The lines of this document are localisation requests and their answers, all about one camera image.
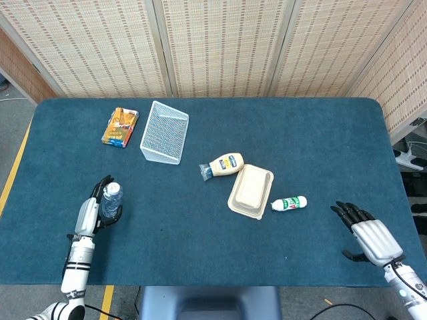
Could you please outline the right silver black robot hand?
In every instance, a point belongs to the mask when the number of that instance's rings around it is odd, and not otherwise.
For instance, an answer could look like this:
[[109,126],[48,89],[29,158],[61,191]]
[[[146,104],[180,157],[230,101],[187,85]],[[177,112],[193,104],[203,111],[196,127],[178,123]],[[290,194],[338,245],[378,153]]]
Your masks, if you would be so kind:
[[359,254],[342,250],[342,255],[347,259],[358,263],[370,262],[377,267],[384,267],[403,257],[403,249],[389,229],[369,212],[353,203],[340,201],[330,209],[342,220],[363,250]]

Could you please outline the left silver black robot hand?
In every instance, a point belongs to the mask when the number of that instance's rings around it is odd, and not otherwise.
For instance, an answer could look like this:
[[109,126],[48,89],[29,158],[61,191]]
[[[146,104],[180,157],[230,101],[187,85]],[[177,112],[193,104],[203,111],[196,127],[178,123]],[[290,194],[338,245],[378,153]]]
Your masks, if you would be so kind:
[[100,229],[105,229],[117,223],[123,213],[123,205],[119,200],[111,217],[102,217],[101,202],[104,189],[114,182],[111,175],[107,175],[93,188],[89,198],[83,202],[79,210],[75,234],[78,236],[94,237]]

